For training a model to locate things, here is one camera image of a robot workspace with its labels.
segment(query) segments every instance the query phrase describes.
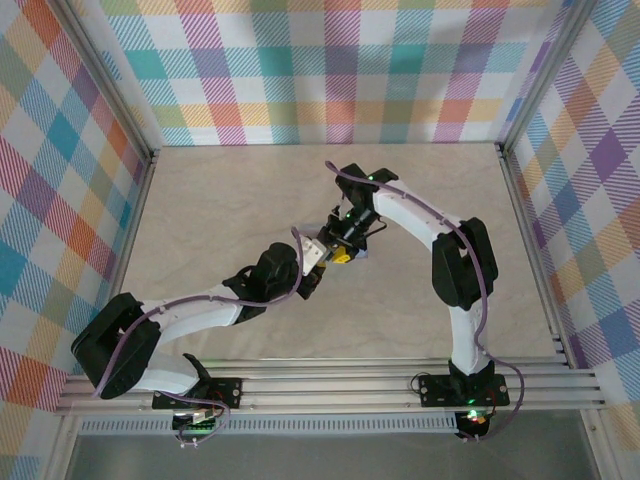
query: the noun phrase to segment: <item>checkered pattern wall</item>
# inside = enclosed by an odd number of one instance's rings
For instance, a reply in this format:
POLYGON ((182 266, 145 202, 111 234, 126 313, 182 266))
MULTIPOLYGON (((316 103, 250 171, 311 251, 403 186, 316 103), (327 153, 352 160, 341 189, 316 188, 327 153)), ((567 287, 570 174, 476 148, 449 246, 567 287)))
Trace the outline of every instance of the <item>checkered pattern wall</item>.
POLYGON ((36 478, 143 163, 44 0, 0 2, 0 478, 36 478))
POLYGON ((596 370, 638 472, 639 0, 598 2, 515 154, 572 350, 596 370))
POLYGON ((100 3, 166 144, 233 145, 493 141, 571 1, 100 3))

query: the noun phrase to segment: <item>yellow object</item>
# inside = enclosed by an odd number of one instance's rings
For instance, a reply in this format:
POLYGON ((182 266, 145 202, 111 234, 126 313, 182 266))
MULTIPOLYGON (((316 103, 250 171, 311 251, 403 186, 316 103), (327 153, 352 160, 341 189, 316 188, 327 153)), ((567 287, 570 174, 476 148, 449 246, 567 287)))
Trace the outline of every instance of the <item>yellow object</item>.
POLYGON ((347 250, 343 246, 336 249, 331 259, 333 263, 347 263, 349 260, 351 260, 351 256, 347 254, 347 250))

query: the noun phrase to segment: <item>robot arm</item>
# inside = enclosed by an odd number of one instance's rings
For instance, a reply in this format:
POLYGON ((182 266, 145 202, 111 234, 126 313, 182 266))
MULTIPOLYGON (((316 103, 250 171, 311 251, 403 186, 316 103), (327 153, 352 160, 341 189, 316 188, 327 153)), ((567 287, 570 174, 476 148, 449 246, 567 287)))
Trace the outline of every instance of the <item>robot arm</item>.
MULTIPOLYGON (((367 177, 352 164, 340 172, 344 176, 339 175, 336 184, 352 208, 341 216, 336 207, 317 238, 298 238, 298 255, 289 245, 274 243, 255 266, 243 268, 221 285, 190 297, 188 302, 138 302, 128 293, 114 297, 72 345, 73 354, 94 385, 105 376, 108 364, 113 364, 100 396, 113 398, 134 388, 204 398, 200 395, 206 392, 203 384, 207 374, 200 363, 191 355, 173 357, 155 351, 156 348, 183 335, 250 320, 263 313, 270 302, 293 293, 293 289, 304 299, 309 298, 322 278, 324 262, 346 263, 366 250, 369 230, 380 217, 399 224, 433 254, 433 286, 449 306, 451 315, 452 377, 457 378, 462 390, 473 390, 470 384, 476 379, 485 381, 487 375, 492 376, 493 363, 482 354, 474 339, 482 310, 477 275, 468 254, 461 250, 463 245, 447 226, 455 225, 470 241, 480 259, 485 288, 490 294, 498 272, 484 224, 475 218, 460 221, 432 206, 440 218, 430 214, 396 193, 410 192, 387 169, 367 177), (388 184, 396 191, 354 181, 358 178, 388 184), (132 329, 125 348, 112 360, 123 332, 143 316, 144 322, 132 329)), ((484 335, 486 331, 481 334, 481 345, 484 335)))

